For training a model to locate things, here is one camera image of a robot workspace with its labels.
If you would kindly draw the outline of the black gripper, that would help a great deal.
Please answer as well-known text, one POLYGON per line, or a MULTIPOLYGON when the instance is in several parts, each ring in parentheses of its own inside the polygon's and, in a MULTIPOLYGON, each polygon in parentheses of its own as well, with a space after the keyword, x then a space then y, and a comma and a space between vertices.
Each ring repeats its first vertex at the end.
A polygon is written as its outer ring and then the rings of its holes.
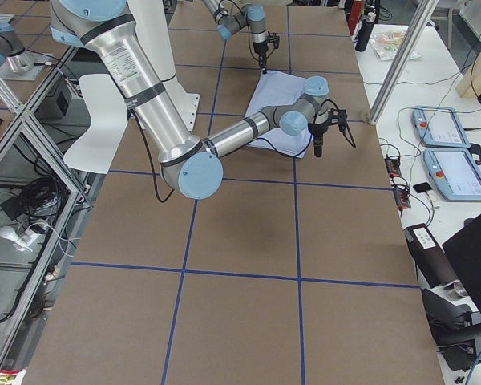
POLYGON ((323 135, 328 131, 327 120, 329 112, 325 111, 320 115, 316 115, 312 122, 309 123, 309 133, 313 137, 313 151, 316 157, 322 157, 323 135))
POLYGON ((260 42, 253 42, 253 49, 257 56, 257 62, 261 72, 267 73, 267 52, 268 52, 268 39, 260 42))

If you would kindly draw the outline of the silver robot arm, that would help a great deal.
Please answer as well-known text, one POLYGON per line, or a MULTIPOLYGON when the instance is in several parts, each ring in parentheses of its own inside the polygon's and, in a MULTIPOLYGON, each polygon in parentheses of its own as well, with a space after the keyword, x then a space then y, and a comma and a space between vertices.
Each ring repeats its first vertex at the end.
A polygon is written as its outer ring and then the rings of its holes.
POLYGON ((257 61, 262 73, 266 74, 267 59, 270 56, 269 45, 272 44, 273 50, 276 50, 279 47, 280 38, 267 30, 264 7, 261 4, 249 3, 238 6, 232 1, 237 12, 231 14, 222 5, 222 1, 204 0, 203 4, 217 24, 217 31, 224 41, 244 28, 248 28, 251 40, 250 54, 257 61))
POLYGON ((162 177, 191 199, 210 197, 223 178, 222 156, 274 128, 290 136, 324 128, 332 113, 321 76, 308 78, 291 105, 263 107, 206 138, 194 135, 175 104, 176 93, 157 72, 173 60, 160 1, 52 1, 54 40, 95 52, 159 149, 162 177))

